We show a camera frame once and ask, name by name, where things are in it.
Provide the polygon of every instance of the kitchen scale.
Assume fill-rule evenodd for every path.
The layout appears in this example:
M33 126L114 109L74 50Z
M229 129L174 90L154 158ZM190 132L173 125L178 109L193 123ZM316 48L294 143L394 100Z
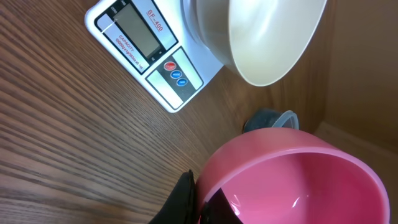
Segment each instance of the kitchen scale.
M195 32L189 0L102 0L89 32L170 113L183 108L223 64Z

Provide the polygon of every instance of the wooden table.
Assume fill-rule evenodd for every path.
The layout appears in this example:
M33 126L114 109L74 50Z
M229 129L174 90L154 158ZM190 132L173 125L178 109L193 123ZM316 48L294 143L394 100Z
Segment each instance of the wooden table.
M257 109L294 110L305 131L323 119L333 1L282 81L258 88L224 68L177 114L88 33L95 3L0 3L1 223L147 223Z

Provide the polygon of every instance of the white bowl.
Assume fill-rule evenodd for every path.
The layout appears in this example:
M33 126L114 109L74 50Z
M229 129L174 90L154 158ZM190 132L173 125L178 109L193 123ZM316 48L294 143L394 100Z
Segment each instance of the white bowl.
M255 86L281 79L303 54L326 0L197 0L202 41Z

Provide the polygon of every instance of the pink bowl rim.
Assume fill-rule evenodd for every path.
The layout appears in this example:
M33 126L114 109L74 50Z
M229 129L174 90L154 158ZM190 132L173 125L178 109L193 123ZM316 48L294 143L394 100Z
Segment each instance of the pink bowl rim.
M283 150L279 152L272 152L269 154L265 154L263 156L260 156L256 159L253 159L251 161L246 162L244 165L236 167L232 171L228 172L227 175L225 175L222 179L220 179L217 184L215 184L211 190L206 194L204 200L201 202L203 205L205 202L208 202L210 198L220 189L222 186L227 183L229 180L231 180L234 176L238 175L242 171L269 159L273 159L276 157L280 156L286 156L286 155L291 155L291 154L298 154L298 153L319 153L319 154L326 154L326 155L331 155L331 156L336 156L342 159L345 159L347 161L352 162L353 164L357 165L360 167L365 173L367 173L370 178L374 181L374 183L377 185L377 189L379 191L379 195L382 200L382 205L384 207L384 215L383 215L383 220L382 223L388 224L389 219L390 219L390 206L389 206L389 199L388 199L388 194L387 190L384 187L384 184L382 183L381 179L379 176L364 162L361 160L355 158L354 156L351 156L341 150L338 149L332 149L332 148L325 148L325 147L316 147L316 146L310 146L310 147L299 147L295 149L288 149L288 150Z

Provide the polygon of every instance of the red button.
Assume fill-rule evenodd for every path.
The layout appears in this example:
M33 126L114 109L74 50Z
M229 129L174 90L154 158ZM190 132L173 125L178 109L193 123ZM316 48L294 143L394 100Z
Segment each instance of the red button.
M172 71L176 68L176 64L174 62L166 62L164 64L164 69L166 69L167 71Z

